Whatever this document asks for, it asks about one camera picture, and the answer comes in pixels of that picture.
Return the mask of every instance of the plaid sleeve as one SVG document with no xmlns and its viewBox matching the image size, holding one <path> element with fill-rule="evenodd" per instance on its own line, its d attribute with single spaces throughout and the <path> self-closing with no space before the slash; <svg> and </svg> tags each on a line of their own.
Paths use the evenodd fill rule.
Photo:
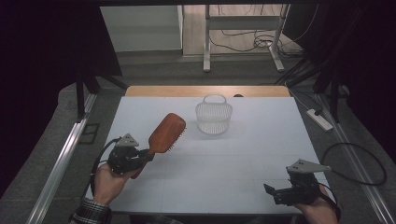
<svg viewBox="0 0 396 224">
<path fill-rule="evenodd" d="M 85 198 L 71 216 L 69 224 L 104 224 L 110 223 L 110 220 L 111 209 L 108 205 Z"/>
</svg>

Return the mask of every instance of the white table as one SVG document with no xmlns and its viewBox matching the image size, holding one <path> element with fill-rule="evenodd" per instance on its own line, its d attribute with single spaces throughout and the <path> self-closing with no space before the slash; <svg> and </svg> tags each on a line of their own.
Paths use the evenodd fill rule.
<svg viewBox="0 0 396 224">
<path fill-rule="evenodd" d="M 174 148 L 156 154 L 136 180 L 112 202 L 128 214 L 300 214 L 276 205 L 263 184 L 290 188 L 286 166 L 298 159 L 318 163 L 297 105 L 291 97 L 227 98 L 229 130 L 207 135 L 197 128 L 195 107 L 203 97 L 123 97 L 107 142 L 130 133 L 138 149 L 168 113 L 187 122 Z M 108 158 L 110 147 L 102 160 Z M 316 174 L 327 184 L 323 173 Z"/>
</svg>

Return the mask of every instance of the gray floor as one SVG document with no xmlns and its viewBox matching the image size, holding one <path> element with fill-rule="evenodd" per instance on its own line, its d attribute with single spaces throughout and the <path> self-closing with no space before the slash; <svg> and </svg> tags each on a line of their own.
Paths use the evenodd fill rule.
<svg viewBox="0 0 396 224">
<path fill-rule="evenodd" d="M 271 57 L 267 54 L 248 56 L 234 55 L 212 58 L 212 71 L 203 72 L 200 57 L 181 57 L 179 53 L 162 52 L 156 55 L 121 54 L 120 65 L 128 85 L 271 85 L 279 78 Z M 298 60 L 283 61 L 290 69 Z M 76 209 L 79 198 L 88 185 L 92 163 L 105 144 L 106 135 L 116 113 L 118 103 L 125 91 L 98 78 L 102 90 L 97 95 L 88 124 L 99 124 L 97 136 L 84 135 L 75 149 L 65 171 L 63 180 L 49 207 L 43 223 L 66 223 Z M 312 84 L 307 80 L 295 88 L 313 97 Z M 317 106 L 305 95 L 297 97 L 308 107 Z M 301 116 L 319 157 L 330 145 L 337 143 L 334 132 L 323 132 L 306 114 L 300 104 Z M 53 164 L 77 118 L 74 86 L 64 88 L 59 94 L 59 105 L 29 160 L 22 167 L 7 192 L 0 200 L 2 223 L 25 223 L 41 192 Z M 396 166 L 370 133 L 356 119 L 345 99 L 339 100 L 340 124 L 350 142 L 373 152 L 387 169 L 389 179 L 378 187 L 392 214 L 396 214 Z M 358 153 L 373 180 L 381 178 L 378 166 L 365 153 Z M 343 149 L 329 154 L 326 164 L 333 169 L 354 176 Z M 334 193 L 343 207 L 341 223 L 379 223 L 362 187 L 334 175 L 326 174 Z M 112 223 L 128 223 L 128 216 L 115 215 Z"/>
</svg>

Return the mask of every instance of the wall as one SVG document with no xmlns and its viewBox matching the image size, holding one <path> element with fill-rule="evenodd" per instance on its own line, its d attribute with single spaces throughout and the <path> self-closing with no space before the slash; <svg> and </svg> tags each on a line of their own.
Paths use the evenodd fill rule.
<svg viewBox="0 0 396 224">
<path fill-rule="evenodd" d="M 181 49 L 178 6 L 101 7 L 116 52 Z"/>
</svg>

